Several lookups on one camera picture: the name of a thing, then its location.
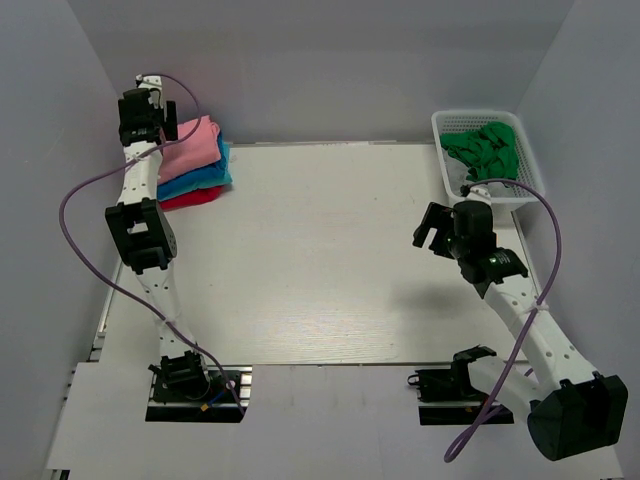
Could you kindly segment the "pink t-shirt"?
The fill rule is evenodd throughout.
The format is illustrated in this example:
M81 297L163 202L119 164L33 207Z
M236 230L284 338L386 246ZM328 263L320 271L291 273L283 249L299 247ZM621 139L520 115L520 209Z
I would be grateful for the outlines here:
M222 158L218 137L219 125L209 115L178 125L178 137L183 138L198 124L196 131L184 142L163 150L158 183L164 184L192 170L215 163Z

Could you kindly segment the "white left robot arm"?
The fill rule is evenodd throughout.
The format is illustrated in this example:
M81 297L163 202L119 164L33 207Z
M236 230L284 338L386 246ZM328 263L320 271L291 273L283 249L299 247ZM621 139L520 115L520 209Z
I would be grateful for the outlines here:
M157 199L160 145L176 140L176 107L163 99L157 77L144 77L118 100L119 138L125 156L123 186L105 218L122 263L135 274L152 307L164 362L201 360L183 320L172 261L177 240Z

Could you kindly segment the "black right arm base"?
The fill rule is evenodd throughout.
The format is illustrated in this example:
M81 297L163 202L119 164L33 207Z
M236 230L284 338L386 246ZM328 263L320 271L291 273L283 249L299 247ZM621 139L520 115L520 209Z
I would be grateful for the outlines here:
M488 393L471 386L468 366L497 354L486 346L460 351L446 368L416 370L407 377L415 388L421 426L471 426L486 404Z

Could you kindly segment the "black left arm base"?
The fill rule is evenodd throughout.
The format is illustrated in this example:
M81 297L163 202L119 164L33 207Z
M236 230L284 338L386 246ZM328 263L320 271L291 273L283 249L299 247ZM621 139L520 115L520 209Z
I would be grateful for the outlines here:
M231 367L221 373L187 351L149 366L151 387L145 420L151 423L224 423L243 419L251 394L252 369Z

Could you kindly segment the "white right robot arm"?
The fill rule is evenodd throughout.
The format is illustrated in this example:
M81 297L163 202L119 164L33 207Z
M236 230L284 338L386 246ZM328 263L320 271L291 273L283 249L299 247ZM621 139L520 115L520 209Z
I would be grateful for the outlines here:
M430 203L413 244L457 262L462 277L504 322L516 351L533 370L527 377L508 367L494 350L471 347L455 353L446 369L419 370L409 377L421 401L499 402L526 423L534 445L551 461L618 442L626 385L616 375L602 375L537 304L524 263L497 244L487 203Z

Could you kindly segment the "grey t-shirt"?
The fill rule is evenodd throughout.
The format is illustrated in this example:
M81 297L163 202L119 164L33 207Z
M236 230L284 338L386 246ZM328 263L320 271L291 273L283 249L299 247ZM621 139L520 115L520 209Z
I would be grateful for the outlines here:
M467 179L468 169L463 163L456 159L447 160L445 166L451 191L453 194L460 196L462 186L473 183L473 180ZM509 185L491 183L483 184L483 187L488 189L492 198L511 198L513 196L513 190Z

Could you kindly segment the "folded blue t-shirt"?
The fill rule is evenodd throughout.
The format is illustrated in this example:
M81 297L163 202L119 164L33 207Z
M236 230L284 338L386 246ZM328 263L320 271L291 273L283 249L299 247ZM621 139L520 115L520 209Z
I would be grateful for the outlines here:
M220 153L223 141L225 141L223 136L219 135L217 144ZM156 197L159 201L164 201L197 189L225 186L223 185L223 176L224 162L221 154L221 159L216 162L191 170L166 183L160 184L157 187Z

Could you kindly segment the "folded cyan t-shirt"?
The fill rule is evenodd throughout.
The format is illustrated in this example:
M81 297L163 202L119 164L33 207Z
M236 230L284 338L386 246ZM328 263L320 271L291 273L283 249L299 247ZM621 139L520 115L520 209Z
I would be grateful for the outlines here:
M226 141L222 142L221 154L224 162L224 176L222 177L223 185L229 185L232 183L232 176L230 172L231 147Z

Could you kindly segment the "folded red t-shirt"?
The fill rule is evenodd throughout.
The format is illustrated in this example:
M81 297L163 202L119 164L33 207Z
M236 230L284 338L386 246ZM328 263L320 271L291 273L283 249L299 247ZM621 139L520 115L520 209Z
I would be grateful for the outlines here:
M220 197L226 190L225 186L197 189L174 198L160 202L163 211L173 211L210 203Z

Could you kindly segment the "white plastic laundry basket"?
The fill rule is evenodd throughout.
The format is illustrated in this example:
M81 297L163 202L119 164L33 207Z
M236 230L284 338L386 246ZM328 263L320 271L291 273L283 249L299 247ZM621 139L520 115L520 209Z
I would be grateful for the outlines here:
M461 133L477 130L490 122L502 122L513 128L516 135L516 151L520 164L518 177L512 181L518 181L526 186L525 188L521 188L512 184L504 184L510 186L513 190L513 196L511 198L491 197L493 208L498 212L514 211L536 200L536 197L529 193L530 189L534 189L539 193L544 192L537 162L529 146L524 128L514 114L496 110L443 110L434 113L431 121L449 204L453 205L461 201L462 196L455 195L451 191L445 162L447 160L453 160L453 158L442 148L440 135L444 133Z

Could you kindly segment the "green t-shirt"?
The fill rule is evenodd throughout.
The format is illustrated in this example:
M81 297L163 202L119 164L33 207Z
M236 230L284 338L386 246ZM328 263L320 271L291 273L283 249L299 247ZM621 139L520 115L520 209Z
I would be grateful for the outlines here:
M444 133L440 135L440 142L451 158L466 167L469 181L516 180L518 177L516 135L505 123L490 122L477 130Z

